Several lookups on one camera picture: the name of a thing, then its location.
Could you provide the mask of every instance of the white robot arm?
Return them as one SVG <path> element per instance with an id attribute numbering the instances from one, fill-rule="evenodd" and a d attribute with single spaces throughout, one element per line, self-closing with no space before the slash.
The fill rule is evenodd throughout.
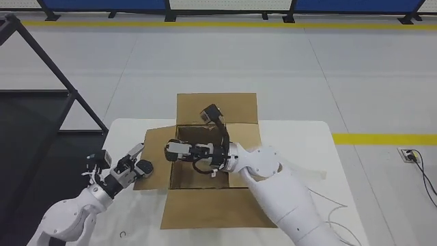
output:
<path id="1" fill-rule="evenodd" d="M 206 122 L 214 122 L 223 139 L 221 146 L 192 144 L 172 139 L 165 147 L 169 161 L 188 161 L 202 174 L 217 171 L 241 173 L 255 199 L 270 220 L 281 228 L 296 246 L 340 246 L 342 242 L 319 216 L 310 192 L 291 170 L 280 163 L 272 147 L 262 146 L 251 152 L 229 141 L 221 112 L 210 105 L 201 113 Z M 210 160 L 212 170 L 196 167 L 200 159 Z"/>
<path id="2" fill-rule="evenodd" d="M 90 176 L 90 185 L 78 197 L 53 204 L 27 245 L 48 246 L 51 238 L 75 241 L 80 246 L 88 245 L 96 225 L 96 215 L 106 211 L 122 189 L 152 174 L 153 165 L 149 161 L 137 162 L 143 149 L 142 143 L 136 145 L 103 180 L 100 176 L 102 170 L 111 166 L 109 154 L 102 150 L 87 157 L 89 171 L 84 174 Z"/>

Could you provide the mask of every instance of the gray floor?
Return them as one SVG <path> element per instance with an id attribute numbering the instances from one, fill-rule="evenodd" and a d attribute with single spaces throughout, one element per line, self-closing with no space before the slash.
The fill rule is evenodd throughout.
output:
<path id="1" fill-rule="evenodd" d="M 30 30 L 108 126 L 174 118 L 180 92 L 257 92 L 261 120 L 323 120 L 334 133 L 437 132 L 435 31 Z M 0 89 L 60 87 L 17 34 L 0 47 Z M 63 127 L 96 125 L 75 105 Z M 437 209 L 396 147 L 337 146 L 369 242 L 435 245 Z M 415 148 L 437 182 L 437 148 Z"/>

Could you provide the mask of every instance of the black cable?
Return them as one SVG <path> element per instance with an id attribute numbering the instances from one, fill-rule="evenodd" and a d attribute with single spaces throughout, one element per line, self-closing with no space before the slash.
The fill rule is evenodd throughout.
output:
<path id="1" fill-rule="evenodd" d="M 196 171 L 199 172 L 200 174 L 205 174 L 205 175 L 212 174 L 214 171 L 212 171 L 212 170 L 209 170 L 209 171 L 203 171 L 203 170 L 199 169 L 199 168 L 196 166 L 196 163 L 197 163 L 198 161 L 200 161 L 200 160 L 202 160 L 202 158 L 197 158 L 197 159 L 195 159 L 195 160 L 193 161 L 193 168 L 194 168 L 194 170 L 196 170 Z"/>
<path id="2" fill-rule="evenodd" d="M 434 190 L 434 186 L 432 185 L 431 181 L 429 180 L 429 178 L 428 178 L 428 177 L 426 176 L 426 174 L 425 174 L 425 167 L 424 167 L 424 164 L 423 164 L 423 157 L 422 157 L 422 154 L 421 154 L 419 151 L 415 150 L 415 149 L 412 149 L 412 150 L 411 150 L 411 152 L 413 152 L 413 151 L 416 151 L 417 154 L 419 154 L 419 156 L 421 157 L 422 167 L 417 163 L 417 159 L 416 159 L 416 156 L 415 156 L 415 155 L 411 155 L 411 157 L 410 157 L 410 155 L 408 155 L 408 158 L 409 158 L 409 159 L 412 159 L 412 161 L 414 161 L 414 163 L 416 163 L 417 167 L 421 170 L 421 172 L 422 172 L 422 176 L 423 176 L 423 184 L 425 185 L 426 193 L 428 194 L 428 197 L 429 197 L 429 199 L 431 200 L 432 204 L 437 208 L 437 204 L 434 202 L 434 200 L 433 200 L 432 197 L 431 197 L 431 194 L 429 194 L 429 191 L 428 191 L 428 185 L 427 185 L 425 179 L 428 180 L 428 183 L 429 183 L 429 185 L 431 186 L 431 189 L 432 189 L 433 193 L 434 193 L 435 195 L 437 195 L 436 190 Z"/>
<path id="3" fill-rule="evenodd" d="M 417 164 L 417 166 L 418 166 L 419 169 L 421 170 L 422 174 L 423 174 L 423 175 L 425 176 L 425 178 L 428 180 L 428 183 L 429 183 L 429 185 L 431 186 L 431 190 L 432 190 L 432 192 L 434 193 L 434 195 L 437 195 L 437 192 L 436 192 L 436 190 L 434 189 L 434 186 L 432 185 L 431 180 L 429 180 L 428 176 L 426 176 L 426 174 L 425 174 L 425 166 L 423 165 L 423 157 L 422 157 L 422 154 L 421 154 L 418 150 L 415 150 L 415 149 L 411 149 L 411 151 L 416 151 L 417 154 L 419 154 L 419 156 L 421 157 L 422 168 L 417 164 L 417 160 L 414 160 L 414 159 L 413 159 L 413 161 Z"/>

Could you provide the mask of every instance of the cardboard box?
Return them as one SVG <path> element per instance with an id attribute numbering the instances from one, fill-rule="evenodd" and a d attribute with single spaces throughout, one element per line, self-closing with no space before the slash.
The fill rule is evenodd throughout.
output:
<path id="1" fill-rule="evenodd" d="M 239 174 L 218 172 L 212 178 L 197 173 L 191 163 L 166 160 L 164 147 L 170 139 L 220 144 L 217 127 L 205 125 L 199 115 L 211 104 L 221 110 L 232 142 L 246 149 L 261 145 L 256 94 L 178 94 L 176 126 L 150 129 L 145 135 L 141 158 L 153 163 L 154 173 L 137 181 L 134 190 L 169 189 L 161 229 L 276 227 Z"/>

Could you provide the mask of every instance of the box flap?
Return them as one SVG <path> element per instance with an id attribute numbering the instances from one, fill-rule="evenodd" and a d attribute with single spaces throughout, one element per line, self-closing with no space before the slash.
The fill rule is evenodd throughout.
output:
<path id="1" fill-rule="evenodd" d="M 258 124 L 228 124 L 227 132 L 232 142 L 240 143 L 246 150 L 261 146 Z M 247 187 L 239 173 L 229 173 L 229 187 Z"/>
<path id="2" fill-rule="evenodd" d="M 275 228 L 248 189 L 169 190 L 161 229 Z"/>
<path id="3" fill-rule="evenodd" d="M 175 137 L 176 126 L 149 129 L 145 134 L 141 159 L 152 162 L 153 173 L 149 178 L 136 181 L 134 190 L 167 189 L 170 181 L 171 162 L 165 158 L 164 148 Z"/>
<path id="4" fill-rule="evenodd" d="M 256 93 L 193 93 L 178 94 L 177 124 L 204 124 L 200 113 L 215 104 L 223 114 L 225 122 L 258 123 Z"/>

